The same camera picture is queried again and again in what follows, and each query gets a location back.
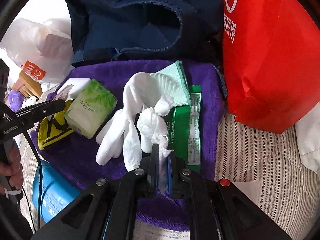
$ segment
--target human hand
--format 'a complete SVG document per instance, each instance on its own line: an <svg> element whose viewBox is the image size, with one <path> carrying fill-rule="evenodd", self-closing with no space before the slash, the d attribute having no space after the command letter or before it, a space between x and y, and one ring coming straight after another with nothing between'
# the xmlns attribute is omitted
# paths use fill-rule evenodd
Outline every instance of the human hand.
<svg viewBox="0 0 320 240"><path fill-rule="evenodd" d="M8 157L10 165L0 162L0 174L10 176L10 186L16 187L16 189L20 189L23 185L22 164L20 151L15 140L13 141L12 148L9 151ZM1 185L0 194L5 194L4 188Z"/></svg>

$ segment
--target purple microfiber cloth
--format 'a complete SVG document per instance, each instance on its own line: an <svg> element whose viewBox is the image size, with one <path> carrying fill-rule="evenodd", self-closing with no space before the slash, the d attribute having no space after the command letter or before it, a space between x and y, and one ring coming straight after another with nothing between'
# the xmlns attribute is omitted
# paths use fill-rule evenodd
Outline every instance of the purple microfiber cloth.
<svg viewBox="0 0 320 240"><path fill-rule="evenodd" d="M65 81L69 78L96 79L118 99L116 111L123 108L124 85L132 75L138 72L154 73L172 63L173 61L169 60L112 61L78 67L69 73ZM201 85L202 87L201 175L206 179L214 180L218 122L223 115L223 101L218 87L218 75L214 66L209 63L183 60L182 65L188 85ZM50 100L55 95L56 93L50 94L47 99ZM117 159L112 158L105 166L96 163L99 145L95 138L89 140L77 133L72 133L45 151L40 151L37 145L37 132L32 131L31 137L39 154L49 161L52 167L65 179L80 189L85 189L98 178L119 179L127 172L122 155ZM159 194L157 198L138 201L137 219L175 231L189 230L187 211L184 209L183 201L173 200Z"/></svg>
<svg viewBox="0 0 320 240"><path fill-rule="evenodd" d="M21 109L25 97L20 91L11 90L8 94L8 102L10 104L9 108L16 112Z"/></svg>

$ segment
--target white cloth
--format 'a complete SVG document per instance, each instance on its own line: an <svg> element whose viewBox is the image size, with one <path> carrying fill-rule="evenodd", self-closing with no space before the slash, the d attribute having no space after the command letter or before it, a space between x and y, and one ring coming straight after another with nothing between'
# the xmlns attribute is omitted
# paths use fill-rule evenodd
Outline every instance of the white cloth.
<svg viewBox="0 0 320 240"><path fill-rule="evenodd" d="M172 108L173 98L164 95L156 103L155 108L149 107L142 111L137 122L137 128L141 135L141 149L145 153L151 153L153 143L159 144L159 154L168 156L168 128L165 121L161 118L169 114Z"/></svg>
<svg viewBox="0 0 320 240"><path fill-rule="evenodd" d="M320 103L295 124L295 129L302 164L312 171L319 171Z"/></svg>

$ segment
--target red bag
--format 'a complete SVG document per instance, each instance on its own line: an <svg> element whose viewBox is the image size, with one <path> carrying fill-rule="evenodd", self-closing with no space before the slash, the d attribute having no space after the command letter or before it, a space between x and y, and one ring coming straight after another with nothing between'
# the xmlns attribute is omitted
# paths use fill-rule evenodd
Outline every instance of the red bag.
<svg viewBox="0 0 320 240"><path fill-rule="evenodd" d="M297 0L224 0L228 108L281 133L320 100L320 31Z"/></svg>

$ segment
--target green packet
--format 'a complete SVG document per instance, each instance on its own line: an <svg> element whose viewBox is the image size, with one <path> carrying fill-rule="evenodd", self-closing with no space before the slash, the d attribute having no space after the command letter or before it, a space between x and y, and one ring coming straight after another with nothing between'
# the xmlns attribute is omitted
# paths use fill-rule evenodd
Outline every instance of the green packet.
<svg viewBox="0 0 320 240"><path fill-rule="evenodd" d="M71 104L65 119L74 131L91 139L108 119L117 102L108 89L92 79Z"/></svg>
<svg viewBox="0 0 320 240"><path fill-rule="evenodd" d="M200 172L201 141L199 116L201 109L201 86L190 86L191 106L174 107L167 122L169 147L182 158L189 169Z"/></svg>

